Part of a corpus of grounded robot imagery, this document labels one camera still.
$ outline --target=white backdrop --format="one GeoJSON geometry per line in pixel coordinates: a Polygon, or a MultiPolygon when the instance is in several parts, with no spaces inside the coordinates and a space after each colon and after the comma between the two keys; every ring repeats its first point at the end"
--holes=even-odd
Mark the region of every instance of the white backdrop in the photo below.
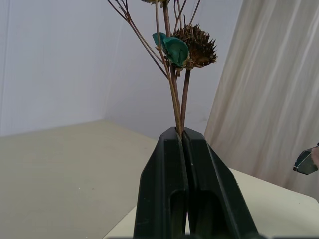
{"type": "MultiPolygon", "coordinates": [[[[152,44],[154,6],[129,2],[152,44]]],[[[202,0],[195,18],[218,54],[192,71],[186,126],[201,133],[241,3],[202,0]]],[[[0,135],[101,119],[154,138],[174,125],[168,82],[129,26],[106,0],[0,0],[0,135]]]]}

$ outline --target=white table surface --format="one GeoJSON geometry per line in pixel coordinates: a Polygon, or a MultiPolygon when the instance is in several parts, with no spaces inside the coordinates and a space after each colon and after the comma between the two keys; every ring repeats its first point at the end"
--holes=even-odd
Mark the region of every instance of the white table surface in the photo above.
{"type": "MultiPolygon", "coordinates": [[[[0,138],[0,238],[103,238],[136,205],[155,144],[105,121],[0,138]]],[[[234,175],[260,232],[319,235],[315,199],[234,175]]]]}

